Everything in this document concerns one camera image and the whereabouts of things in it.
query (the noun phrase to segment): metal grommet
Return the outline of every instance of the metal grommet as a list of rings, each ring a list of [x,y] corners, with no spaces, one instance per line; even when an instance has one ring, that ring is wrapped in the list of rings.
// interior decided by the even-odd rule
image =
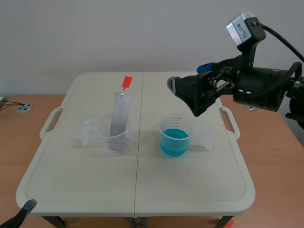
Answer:
[[[255,111],[257,110],[258,108],[255,108],[255,107],[252,107],[252,106],[248,106],[248,105],[244,105],[244,107],[250,111]]]
[[[33,108],[33,103],[26,102],[24,105],[19,105],[17,108],[17,112],[19,113],[25,113]]]

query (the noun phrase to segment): blue part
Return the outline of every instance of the blue part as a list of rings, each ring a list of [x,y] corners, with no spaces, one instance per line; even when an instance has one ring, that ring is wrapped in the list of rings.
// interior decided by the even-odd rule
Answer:
[[[212,65],[213,65],[212,62],[211,62],[211,63],[208,63],[206,66],[205,66],[205,65],[201,65],[201,66],[199,66],[199,67],[197,68],[196,72],[197,72],[198,74],[200,74],[200,73],[204,73],[204,72],[206,72],[206,71],[212,71]]]
[[[187,133],[176,128],[167,129],[163,133],[175,139],[183,139],[188,137]],[[161,143],[160,143],[161,150],[165,154],[178,157],[188,150],[190,144],[190,138],[184,140],[175,140],[175,139],[170,139],[165,135],[161,134]]]

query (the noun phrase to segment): white wall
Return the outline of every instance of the white wall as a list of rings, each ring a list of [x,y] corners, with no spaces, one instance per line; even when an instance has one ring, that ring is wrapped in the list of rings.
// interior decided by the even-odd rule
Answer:
[[[92,71],[194,71],[239,54],[225,25],[243,11],[304,53],[303,9],[303,0],[2,0],[0,93],[63,94]],[[257,47],[255,66],[294,61],[271,35]]]

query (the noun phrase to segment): measuring cup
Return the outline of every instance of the measuring cup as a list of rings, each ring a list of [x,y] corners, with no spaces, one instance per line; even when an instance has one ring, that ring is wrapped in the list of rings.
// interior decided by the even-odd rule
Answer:
[[[167,155],[180,156],[185,153],[196,132],[204,135],[204,146],[211,150],[211,132],[203,122],[196,122],[184,114],[172,112],[158,119],[157,126],[160,130],[161,150]]]
[[[104,113],[95,120],[85,121],[81,129],[82,146],[88,144],[89,131],[93,130],[108,150],[115,154],[123,154],[129,151],[131,147],[131,126],[134,123],[133,119],[128,118],[125,132],[115,136],[110,136],[111,122],[112,113]]]

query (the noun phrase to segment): cup handle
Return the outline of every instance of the cup handle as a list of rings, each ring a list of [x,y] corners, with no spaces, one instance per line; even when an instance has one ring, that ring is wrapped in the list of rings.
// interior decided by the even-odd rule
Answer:
[[[202,123],[202,122],[195,122],[194,132],[205,134],[205,136],[207,138],[207,141],[208,141],[207,144],[206,144],[206,147],[211,151],[211,149],[212,149],[212,134],[211,134],[211,130],[210,130],[209,126],[205,123]]]
[[[82,146],[85,146],[88,144],[89,131],[96,129],[96,122],[97,122],[97,120],[84,121],[82,128],[81,128],[81,135],[80,135]]]

